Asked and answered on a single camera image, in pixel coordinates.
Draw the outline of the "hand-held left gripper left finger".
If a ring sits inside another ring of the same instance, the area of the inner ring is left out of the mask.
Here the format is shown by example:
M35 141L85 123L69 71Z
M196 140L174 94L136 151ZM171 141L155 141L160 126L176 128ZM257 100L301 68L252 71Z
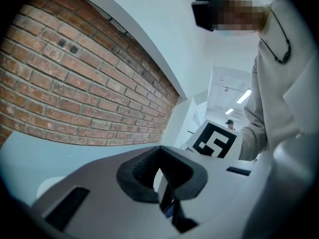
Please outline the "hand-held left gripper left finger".
M155 176L160 168L160 148L155 146L122 163L116 179L121 189L134 201L142 203L159 202L154 190Z

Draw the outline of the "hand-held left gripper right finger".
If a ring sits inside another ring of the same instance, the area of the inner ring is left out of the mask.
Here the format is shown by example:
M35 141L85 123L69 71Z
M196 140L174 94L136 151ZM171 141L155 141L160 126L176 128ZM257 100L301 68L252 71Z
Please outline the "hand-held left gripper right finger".
M166 146L159 148L159 168L178 200L196 198L208 181L202 165Z

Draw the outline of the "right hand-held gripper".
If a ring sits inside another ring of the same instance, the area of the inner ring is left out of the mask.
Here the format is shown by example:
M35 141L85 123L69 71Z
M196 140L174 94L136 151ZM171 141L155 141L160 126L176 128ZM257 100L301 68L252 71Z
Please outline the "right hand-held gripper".
M185 146L197 154L238 160L242 141L240 131L230 130L207 119L186 141Z

